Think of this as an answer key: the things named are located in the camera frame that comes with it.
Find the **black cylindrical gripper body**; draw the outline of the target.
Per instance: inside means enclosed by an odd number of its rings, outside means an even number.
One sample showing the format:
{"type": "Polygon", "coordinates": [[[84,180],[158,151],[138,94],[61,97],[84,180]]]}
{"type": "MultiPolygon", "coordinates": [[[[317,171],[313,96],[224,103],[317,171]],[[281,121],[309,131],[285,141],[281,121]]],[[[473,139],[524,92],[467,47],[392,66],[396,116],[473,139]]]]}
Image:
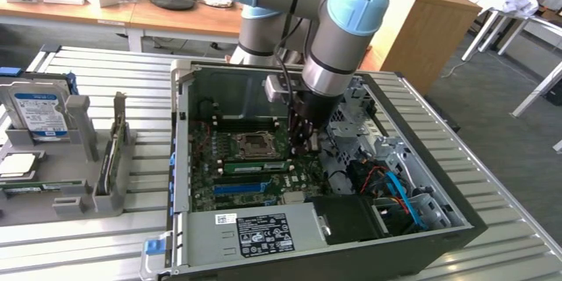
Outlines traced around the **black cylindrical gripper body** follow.
{"type": "Polygon", "coordinates": [[[296,119],[311,124],[313,128],[321,128],[327,124],[341,98],[343,94],[327,97],[312,91],[297,91],[293,101],[296,119]]]}

